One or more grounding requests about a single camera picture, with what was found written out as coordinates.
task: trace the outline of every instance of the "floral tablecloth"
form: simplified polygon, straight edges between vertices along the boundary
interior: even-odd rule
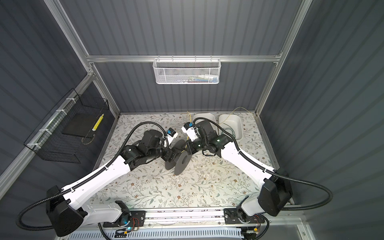
[[[244,137],[238,142],[240,147],[271,166],[254,116],[250,113],[235,114],[240,116],[243,124]],[[214,115],[218,122],[220,114]],[[154,121],[164,129],[175,129],[179,136],[173,144],[179,139],[187,139],[181,127],[190,121],[188,114],[121,115],[101,164],[115,155],[131,129],[143,121]],[[152,128],[157,129],[157,126],[139,127],[128,144],[140,140],[144,131]],[[165,170],[164,161],[158,158],[119,177],[90,201],[91,204],[107,204],[122,200],[131,209],[236,206],[247,195],[258,192],[254,182],[233,164],[217,156],[206,157],[196,153],[178,176],[173,174],[173,169]]]

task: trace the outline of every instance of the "metal wire basket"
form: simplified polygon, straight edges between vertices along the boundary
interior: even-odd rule
[[[153,61],[158,84],[217,84],[220,68],[220,59],[207,62]]]
[[[93,139],[97,129],[102,124],[104,113],[109,110],[108,101],[81,95],[69,100],[63,109],[56,110],[55,117],[47,127],[37,128],[34,131],[37,135],[33,137],[31,134],[24,142],[26,147],[43,160],[80,163],[88,160],[87,151],[92,151],[94,147]]]

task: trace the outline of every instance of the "white mesh basket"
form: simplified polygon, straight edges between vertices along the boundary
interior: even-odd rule
[[[221,62],[164,62],[155,59],[153,70],[158,84],[217,84]]]

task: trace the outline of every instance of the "yellow marker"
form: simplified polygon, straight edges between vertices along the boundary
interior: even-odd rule
[[[96,124],[95,124],[95,126],[93,126],[93,129],[92,129],[92,131],[96,131],[96,129],[98,128],[98,126],[100,125],[100,123],[101,123],[101,120],[103,119],[103,117],[104,117],[104,113],[99,117],[99,120],[97,120],[97,122],[96,122]]]

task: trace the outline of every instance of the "gray wall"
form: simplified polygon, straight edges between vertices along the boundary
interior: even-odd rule
[[[216,111],[256,104],[273,63],[222,63],[219,84],[157,84],[152,63],[96,63],[122,112]]]
[[[0,173],[86,72],[43,1],[0,1]]]
[[[314,1],[262,111],[280,166],[334,192],[306,211],[316,239],[382,239],[383,57],[384,1]]]
[[[61,3],[90,55],[209,56],[278,54],[300,0]],[[224,63],[218,85],[162,86],[151,64],[96,64],[122,112],[252,110],[272,65]]]
[[[57,102],[78,85],[86,72],[42,0],[0,1],[0,173],[23,149],[23,142]],[[84,93],[98,96],[91,84]],[[100,138],[88,162],[71,164],[34,157],[0,200],[1,239],[54,238],[54,231],[30,232],[15,224],[17,214],[92,171],[114,117],[100,125]],[[31,225],[50,225],[44,205],[25,215]]]

